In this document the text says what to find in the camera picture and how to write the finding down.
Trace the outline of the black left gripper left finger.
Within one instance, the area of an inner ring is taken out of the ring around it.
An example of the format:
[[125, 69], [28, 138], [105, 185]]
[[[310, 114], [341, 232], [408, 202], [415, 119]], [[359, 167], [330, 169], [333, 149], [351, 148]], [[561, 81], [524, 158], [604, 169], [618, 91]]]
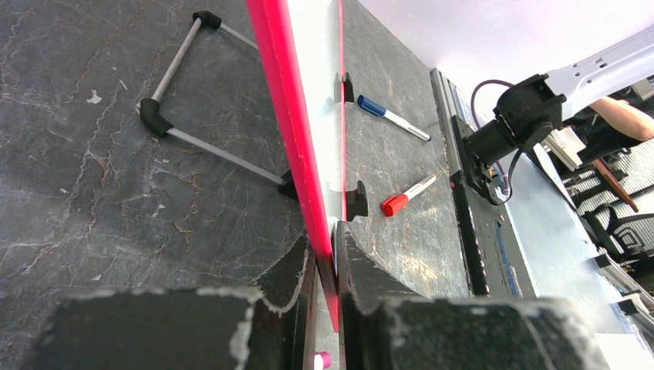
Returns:
[[26, 369], [304, 369], [315, 255], [305, 235], [241, 287], [97, 291], [64, 301]]

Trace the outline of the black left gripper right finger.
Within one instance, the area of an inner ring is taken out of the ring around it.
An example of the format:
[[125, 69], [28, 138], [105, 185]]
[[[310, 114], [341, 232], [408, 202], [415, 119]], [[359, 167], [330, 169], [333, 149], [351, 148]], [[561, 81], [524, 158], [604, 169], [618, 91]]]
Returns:
[[344, 369], [606, 369], [592, 330], [561, 299], [425, 298], [335, 229]]

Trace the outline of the pink framed whiteboard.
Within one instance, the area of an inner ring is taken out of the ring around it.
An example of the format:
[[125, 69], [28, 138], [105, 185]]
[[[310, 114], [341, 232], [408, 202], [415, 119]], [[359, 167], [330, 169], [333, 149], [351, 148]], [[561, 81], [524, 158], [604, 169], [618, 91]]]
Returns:
[[[335, 332], [339, 332], [339, 293], [338, 278], [332, 255], [333, 223], [328, 220], [325, 208], [319, 166], [315, 158], [315, 147], [307, 110], [305, 89], [295, 45], [291, 18], [287, 1], [247, 1], [258, 42], [261, 61], [264, 66], [270, 89], [278, 127], [285, 144], [292, 174], [288, 175], [294, 183], [289, 185], [296, 190], [302, 210], [308, 238], [316, 255], [324, 300]], [[489, 286], [485, 275], [482, 252], [473, 232], [474, 216], [469, 211], [465, 186], [465, 176], [459, 170], [450, 180], [457, 222], [462, 239], [462, 256], [467, 274], [470, 295], [478, 297], [512, 298], [506, 292], [508, 282], [500, 283], [498, 290]]]

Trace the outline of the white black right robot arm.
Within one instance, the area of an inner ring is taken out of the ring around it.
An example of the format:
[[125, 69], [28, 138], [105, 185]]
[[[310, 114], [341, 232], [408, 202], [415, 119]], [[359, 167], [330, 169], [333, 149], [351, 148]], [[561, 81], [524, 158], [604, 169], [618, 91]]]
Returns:
[[648, 27], [570, 66], [534, 75], [498, 99], [494, 119], [462, 139], [462, 152], [490, 166], [515, 150], [529, 151], [591, 103], [653, 74]]

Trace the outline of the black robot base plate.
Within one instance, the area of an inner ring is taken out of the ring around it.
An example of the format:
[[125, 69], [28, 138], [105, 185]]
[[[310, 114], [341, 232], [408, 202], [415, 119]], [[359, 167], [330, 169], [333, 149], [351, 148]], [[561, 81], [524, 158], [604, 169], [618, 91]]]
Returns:
[[483, 187], [477, 184], [463, 147], [471, 129], [459, 116], [452, 116], [448, 128], [455, 163], [450, 185], [471, 294], [534, 298], [536, 290], [508, 208], [490, 204], [477, 192]]

